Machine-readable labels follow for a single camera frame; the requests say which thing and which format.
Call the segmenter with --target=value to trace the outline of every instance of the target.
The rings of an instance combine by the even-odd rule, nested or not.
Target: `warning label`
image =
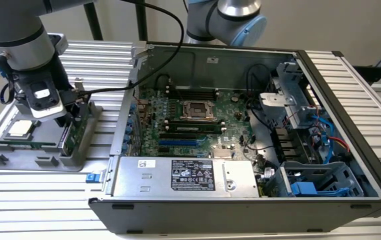
[[[170,188],[174,191],[215,191],[212,161],[172,160]]]

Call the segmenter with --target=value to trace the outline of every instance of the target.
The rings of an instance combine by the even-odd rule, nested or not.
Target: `metal slat surface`
[[[132,43],[72,41],[69,51],[61,56],[66,69],[113,69],[128,67]],[[310,52],[318,57],[317,63],[337,65],[337,59],[329,52]],[[108,85],[122,86],[122,79],[80,72],[77,77],[86,76],[86,89],[97,89]],[[341,91],[342,96],[362,96],[362,91]],[[105,106],[117,108],[122,99],[121,92],[98,93],[94,101],[105,101]],[[351,116],[354,121],[381,122],[378,108],[346,110],[359,113]],[[326,240],[375,240],[381,239],[381,217],[362,218],[329,233],[241,233],[241,234],[173,234],[173,235],[128,235],[117,236],[106,231],[104,224],[89,210],[88,198],[101,194],[98,184],[85,184],[85,173],[100,171],[108,163],[109,143],[113,139],[118,110],[102,112],[97,125],[97,134],[89,151],[86,166],[80,173],[0,171],[0,238],[1,239],[69,239],[113,240],[113,239],[157,239],[157,240],[218,240],[218,239],[326,239]],[[381,149],[381,138],[367,137],[369,143]]]
[[[331,58],[335,58],[335,60],[341,62],[341,66],[347,69],[346,73],[342,73],[341,68],[338,66],[334,65],[334,68],[330,68],[330,65],[326,65],[323,61],[318,60],[319,57],[321,59],[327,58],[326,55],[327,54],[323,52],[321,53],[321,56],[315,54],[313,55],[313,53],[309,54],[309,56],[313,59],[314,65],[319,70],[319,73],[322,74],[325,81],[335,94],[335,97],[338,98],[339,103],[342,104],[347,114],[350,115],[358,130],[365,136],[367,144],[371,146],[374,153],[381,160],[379,101],[375,101],[375,99],[371,97],[373,94],[366,91],[366,87],[363,88],[361,82],[363,80],[358,78],[359,76],[355,75],[354,72],[351,73],[350,66],[346,65],[346,61],[343,61],[339,57],[335,57],[331,53],[329,54],[330,61],[333,61]],[[347,76],[346,78],[353,79],[349,80],[349,82],[355,83],[354,85],[343,84],[342,78],[337,77],[343,75]],[[342,94],[343,91],[346,91],[349,95],[359,95],[362,92],[363,98],[362,99],[347,98],[346,95]]]

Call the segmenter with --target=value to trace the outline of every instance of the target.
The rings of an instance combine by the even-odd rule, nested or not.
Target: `blue release tab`
[[[295,197],[345,197],[349,193],[349,188],[343,187],[335,191],[317,191],[314,187],[314,183],[306,182],[295,182],[290,185],[291,193]]]
[[[88,184],[98,184],[100,183],[101,174],[89,173],[86,174],[86,183]]]

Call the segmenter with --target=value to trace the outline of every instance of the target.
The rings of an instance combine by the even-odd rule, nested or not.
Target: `red cable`
[[[333,137],[333,136],[329,136],[327,138],[329,138],[329,139],[333,139],[333,140],[335,140],[335,141],[338,141],[338,142],[341,142],[342,145],[345,145],[345,147],[346,147],[346,149],[347,149],[347,152],[350,152],[349,145],[345,143],[345,141],[343,141],[342,139],[335,138],[335,137]]]
[[[289,116],[289,118],[286,118],[285,123],[283,123],[283,127],[286,127],[286,124],[287,124],[290,118],[299,112],[299,110],[298,110],[297,112],[294,112],[294,113]]]

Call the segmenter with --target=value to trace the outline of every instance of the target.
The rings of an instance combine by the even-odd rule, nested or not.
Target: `blue cable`
[[[313,115],[311,118],[319,120],[322,123],[325,123],[329,126],[329,128],[330,128],[330,136],[333,137],[334,136],[334,125],[325,118],[321,118],[317,115]],[[327,151],[327,156],[326,156],[326,159],[323,161],[323,164],[329,163],[329,160],[331,158],[331,152],[333,152],[333,141],[329,140],[329,151]]]

